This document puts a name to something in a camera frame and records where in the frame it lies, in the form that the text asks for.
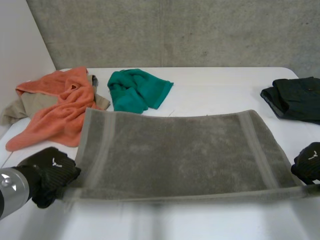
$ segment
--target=glove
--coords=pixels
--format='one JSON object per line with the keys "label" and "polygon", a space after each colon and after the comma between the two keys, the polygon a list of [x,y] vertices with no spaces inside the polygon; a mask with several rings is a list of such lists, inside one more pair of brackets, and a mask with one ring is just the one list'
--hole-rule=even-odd
{"label": "glove", "polygon": [[306,185],[320,180],[320,142],[313,142],[294,159],[291,172]]}
{"label": "glove", "polygon": [[39,186],[32,193],[32,201],[41,209],[49,207],[61,189],[75,180],[81,172],[75,161],[55,147],[37,152],[20,162],[17,167],[33,167],[40,176]]}

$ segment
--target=black folded garment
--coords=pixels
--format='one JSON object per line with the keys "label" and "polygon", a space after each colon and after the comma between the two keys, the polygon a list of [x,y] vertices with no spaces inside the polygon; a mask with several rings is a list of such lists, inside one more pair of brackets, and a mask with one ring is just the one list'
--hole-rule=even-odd
{"label": "black folded garment", "polygon": [[320,124],[320,79],[277,79],[261,97],[280,119]]}

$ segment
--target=green towel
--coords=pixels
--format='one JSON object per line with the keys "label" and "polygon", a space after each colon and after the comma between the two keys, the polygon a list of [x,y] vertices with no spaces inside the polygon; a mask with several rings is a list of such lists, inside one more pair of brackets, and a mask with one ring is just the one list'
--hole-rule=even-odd
{"label": "green towel", "polygon": [[158,109],[172,86],[140,69],[115,71],[108,82],[114,110],[136,114]]}

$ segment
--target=white table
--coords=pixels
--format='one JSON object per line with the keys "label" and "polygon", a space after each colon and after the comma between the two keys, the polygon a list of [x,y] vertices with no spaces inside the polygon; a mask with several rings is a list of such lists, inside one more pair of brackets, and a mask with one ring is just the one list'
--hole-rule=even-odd
{"label": "white table", "polygon": [[[97,76],[97,93],[111,100],[107,82],[120,68],[90,68]],[[272,131],[287,157],[293,159],[311,142],[320,142],[320,126],[279,120],[260,97],[275,79],[297,76],[282,67],[141,68],[174,86],[158,110],[149,116],[203,116],[253,109]],[[11,167],[48,146],[74,158],[77,148],[57,143],[40,144],[13,153],[5,143],[28,124],[21,120],[0,140],[3,167]],[[0,222],[4,240],[313,240],[320,238],[320,200],[297,199],[268,204],[167,204],[143,205],[81,201],[74,205],[56,201],[37,209],[30,201]]]}

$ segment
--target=black cloth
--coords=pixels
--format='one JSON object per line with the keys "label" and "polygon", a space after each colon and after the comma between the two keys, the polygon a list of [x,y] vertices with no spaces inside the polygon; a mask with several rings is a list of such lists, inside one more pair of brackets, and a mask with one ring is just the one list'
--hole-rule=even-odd
{"label": "black cloth", "polygon": [[313,142],[294,159],[291,172],[305,184],[320,180],[320,142]]}
{"label": "black cloth", "polygon": [[277,79],[261,97],[280,119],[320,124],[320,79]]}

